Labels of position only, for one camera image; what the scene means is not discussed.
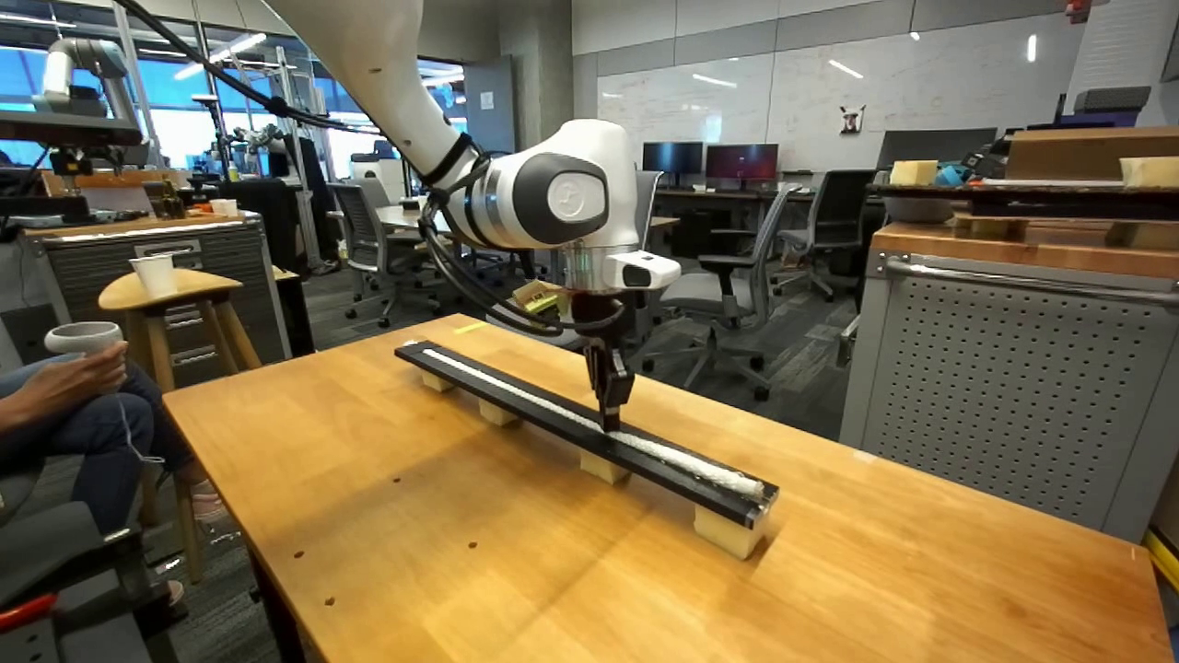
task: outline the cable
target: cable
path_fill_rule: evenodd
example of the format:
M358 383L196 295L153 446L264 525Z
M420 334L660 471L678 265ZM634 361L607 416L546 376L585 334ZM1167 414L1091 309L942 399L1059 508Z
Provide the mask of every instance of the cable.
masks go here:
M584 320L584 323L568 323L568 320L552 320L542 323L532 312L525 312L520 307L514 307L508 299L498 299L493 292L488 292L441 242L438 242L438 228L430 226L430 216L441 211L446 226L455 228L455 216L446 206L434 206L434 195L429 195L429 206L420 211L420 239L429 242L434 265L441 270L441 276L469 295L478 309L488 309L488 315L532 333L532 334L560 334L560 333L578 333L578 334L597 334L607 333L612 323L621 323L625 315L624 302L616 302L616 309L601 320Z
M127 448L130 448L140 465L164 466L164 465L165 465L164 458L149 458L149 454L140 454L137 434L132 434L132 423L127 419L127 404L123 404L123 399L117 399L117 395L115 395L115 404L117 404L117 419L123 419L123 442L127 442Z
M277 118L294 118L299 125L318 125L318 130L339 130L339 131L355 131L349 125L325 118L325 114L310 114L304 108L291 108L285 96L262 96L258 87L235 81L223 64L207 58L204 51L196 51L189 40L182 40L169 24L164 24L149 6L140 6L137 0L117 0L130 16L137 16L149 29L154 29L169 47L183 51L189 58L196 58L198 67L207 67L219 81L226 81L230 87L235 87L241 96L255 101L258 108L264 108Z

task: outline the desk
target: desk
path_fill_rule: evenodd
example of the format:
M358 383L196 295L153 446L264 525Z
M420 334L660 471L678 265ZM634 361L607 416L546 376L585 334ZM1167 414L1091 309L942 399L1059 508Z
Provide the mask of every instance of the desk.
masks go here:
M664 216L664 213L651 216L651 231L664 231L664 228L673 228L673 226L678 226L678 216Z
M1167 658L1140 544L636 378L632 423L780 487L742 565L401 340L589 404L584 357L469 315L165 395L325 658Z
M655 213L660 216L683 216L671 228L673 253L697 256L713 253L713 228L756 228L779 190L678 190L660 186L655 190ZM812 206L812 195L788 195L788 213L802 216Z

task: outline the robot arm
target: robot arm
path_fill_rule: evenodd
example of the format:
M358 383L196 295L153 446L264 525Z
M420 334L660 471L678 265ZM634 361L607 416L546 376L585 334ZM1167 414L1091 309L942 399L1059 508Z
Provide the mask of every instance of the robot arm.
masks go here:
M441 195L455 231L473 245L565 252L568 286L585 295L651 292L678 265L636 252L634 162L625 131L568 121L546 144L484 159L420 87L417 34L423 0L269 0L269 6L349 87Z

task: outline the cardboard box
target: cardboard box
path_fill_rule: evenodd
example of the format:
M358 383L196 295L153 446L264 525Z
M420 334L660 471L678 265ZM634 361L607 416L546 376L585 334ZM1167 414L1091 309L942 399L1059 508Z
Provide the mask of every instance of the cardboard box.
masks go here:
M1009 139L1012 180L1119 180L1119 159L1179 156L1179 130L1048 130Z

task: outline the gray cabinet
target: gray cabinet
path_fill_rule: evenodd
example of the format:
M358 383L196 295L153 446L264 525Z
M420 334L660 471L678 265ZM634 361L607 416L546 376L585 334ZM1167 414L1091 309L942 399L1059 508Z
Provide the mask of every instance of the gray cabinet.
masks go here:
M1140 540L1179 448L1172 283L878 252L842 437Z

